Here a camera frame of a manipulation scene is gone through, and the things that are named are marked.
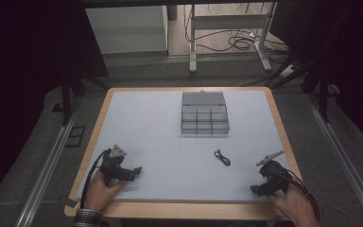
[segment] cable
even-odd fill
[[[219,159],[225,166],[230,166],[231,165],[231,160],[226,158],[225,156],[222,155],[222,153],[220,153],[220,149],[218,149],[217,151],[214,152],[214,155],[217,159]]]

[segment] human hand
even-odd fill
[[[318,227],[310,200],[292,183],[283,197],[268,195],[268,199],[287,216],[296,227]]]
[[[100,211],[107,206],[114,195],[116,195],[126,182],[119,182],[114,187],[107,187],[104,181],[104,174],[97,171],[88,185],[84,207],[86,209]]]

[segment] black curtain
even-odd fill
[[[363,131],[363,2],[354,9],[332,46],[330,80],[337,85],[337,103]]]
[[[0,183],[64,75],[108,76],[81,4],[1,0]]]

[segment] metal frame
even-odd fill
[[[196,30],[210,29],[239,29],[262,28],[259,42],[254,46],[264,66],[265,71],[272,71],[269,60],[264,53],[264,42],[268,34],[270,21],[273,16],[276,3],[272,2],[267,14],[251,15],[220,15],[220,16],[196,16],[195,5],[191,6],[191,43],[190,43],[190,73],[197,72]]]

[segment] aluminum rail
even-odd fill
[[[82,96],[78,96],[75,98],[72,115],[70,116],[68,124],[61,127],[55,145],[51,149],[51,152],[49,153],[49,156],[46,159],[45,164],[43,165],[43,169],[41,170],[41,173],[28,196],[25,206],[23,207],[23,211],[20,213],[20,216],[15,225],[16,227],[31,225],[37,209],[40,206],[43,194],[45,193],[45,190],[49,184],[52,173],[55,170],[55,166],[59,158],[61,157],[61,152],[65,145],[66,139],[69,136],[70,130],[72,129],[75,122],[82,99]]]
[[[308,100],[308,103],[312,109],[312,112],[317,119],[322,132],[328,139],[328,142],[334,151],[338,161],[340,162],[341,167],[343,168],[344,173],[346,174],[347,178],[349,179],[350,184],[352,185],[354,192],[358,196],[359,200],[363,205],[363,181],[359,176],[358,172],[355,170],[355,167],[350,160],[349,156],[347,155],[344,147],[338,141],[333,129],[331,126],[326,123],[323,118],[320,116],[318,112],[318,103],[315,100],[313,95],[305,94],[305,97]]]

